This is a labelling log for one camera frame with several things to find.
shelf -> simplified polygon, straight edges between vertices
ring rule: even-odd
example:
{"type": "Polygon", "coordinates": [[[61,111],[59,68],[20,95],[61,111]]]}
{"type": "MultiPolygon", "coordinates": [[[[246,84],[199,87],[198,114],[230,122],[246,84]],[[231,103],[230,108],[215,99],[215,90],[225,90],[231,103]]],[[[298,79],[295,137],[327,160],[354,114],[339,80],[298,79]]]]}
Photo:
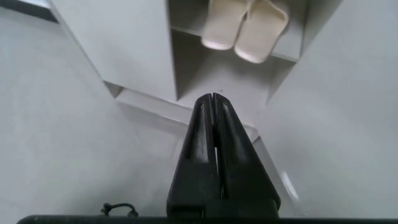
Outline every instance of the shelf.
{"type": "MultiPolygon", "coordinates": [[[[290,0],[290,21],[276,44],[272,56],[296,62],[301,56],[307,0],[290,0]]],[[[169,0],[172,29],[201,36],[208,12],[208,1],[169,0]]]]}
{"type": "Polygon", "coordinates": [[[205,48],[200,38],[173,32],[178,101],[192,108],[206,93],[219,93],[233,104],[241,122],[254,126],[262,105],[265,106],[275,58],[253,64],[239,58],[233,50],[205,48]]]}
{"type": "MultiPolygon", "coordinates": [[[[137,91],[132,91],[123,88],[120,94],[116,97],[116,101],[132,106],[132,109],[150,112],[157,115],[151,117],[150,125],[155,128],[164,128],[173,133],[181,133],[181,125],[188,126],[192,115],[192,109],[176,105],[152,96],[148,96],[137,91]]],[[[134,115],[140,114],[140,111],[135,111],[134,115]]],[[[244,129],[249,136],[249,139],[254,142],[258,137],[258,132],[255,128],[244,125],[244,129]]]]}

gray floor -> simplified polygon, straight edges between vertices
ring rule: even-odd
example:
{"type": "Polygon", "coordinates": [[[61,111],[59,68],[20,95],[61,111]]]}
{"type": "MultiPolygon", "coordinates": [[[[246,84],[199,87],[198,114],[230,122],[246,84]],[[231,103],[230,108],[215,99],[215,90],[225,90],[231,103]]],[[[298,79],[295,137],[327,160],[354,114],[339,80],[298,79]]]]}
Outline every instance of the gray floor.
{"type": "MultiPolygon", "coordinates": [[[[3,223],[31,214],[98,215],[104,202],[164,216],[183,134],[135,117],[58,24],[0,7],[3,223]]],[[[281,215],[299,213],[285,205],[281,215]]]]}

cabinet shelf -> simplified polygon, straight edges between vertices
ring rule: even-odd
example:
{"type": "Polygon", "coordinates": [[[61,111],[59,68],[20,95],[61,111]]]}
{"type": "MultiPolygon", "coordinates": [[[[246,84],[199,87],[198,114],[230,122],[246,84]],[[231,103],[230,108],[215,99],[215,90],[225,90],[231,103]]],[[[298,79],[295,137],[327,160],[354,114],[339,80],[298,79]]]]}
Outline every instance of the cabinet shelf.
{"type": "MultiPolygon", "coordinates": [[[[296,62],[302,51],[307,0],[290,0],[290,21],[272,56],[296,62]]],[[[171,28],[201,36],[208,13],[206,0],[169,0],[171,28]]]]}
{"type": "Polygon", "coordinates": [[[207,49],[196,36],[173,32],[172,39],[178,87],[178,101],[173,103],[193,108],[200,96],[219,93],[233,102],[242,123],[254,126],[267,101],[276,58],[253,64],[232,50],[207,49]]]}

cream slipper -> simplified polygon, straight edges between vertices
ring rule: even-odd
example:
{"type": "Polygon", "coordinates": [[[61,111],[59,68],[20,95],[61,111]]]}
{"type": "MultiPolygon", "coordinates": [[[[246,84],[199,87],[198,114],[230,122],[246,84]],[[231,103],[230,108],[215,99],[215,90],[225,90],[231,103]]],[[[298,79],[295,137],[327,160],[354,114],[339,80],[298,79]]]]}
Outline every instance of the cream slipper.
{"type": "Polygon", "coordinates": [[[264,62],[288,21],[289,7],[285,0],[254,1],[235,43],[236,54],[252,63],[264,62]]]}
{"type": "Polygon", "coordinates": [[[248,11],[249,2],[248,0],[210,0],[209,13],[201,37],[202,44],[216,50],[232,48],[243,17],[248,11]]]}

slipper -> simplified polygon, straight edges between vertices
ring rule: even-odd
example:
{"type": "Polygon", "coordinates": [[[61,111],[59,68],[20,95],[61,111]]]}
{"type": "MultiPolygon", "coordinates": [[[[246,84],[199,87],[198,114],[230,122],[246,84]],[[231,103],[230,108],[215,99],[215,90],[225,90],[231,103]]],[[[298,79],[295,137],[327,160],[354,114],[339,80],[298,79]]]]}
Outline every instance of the slipper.
{"type": "Polygon", "coordinates": [[[254,1],[235,43],[235,53],[252,63],[266,61],[288,21],[289,7],[284,0],[254,1]]]}
{"type": "Polygon", "coordinates": [[[248,3],[248,0],[210,0],[202,44],[215,50],[231,49],[248,11],[248,3]]]}

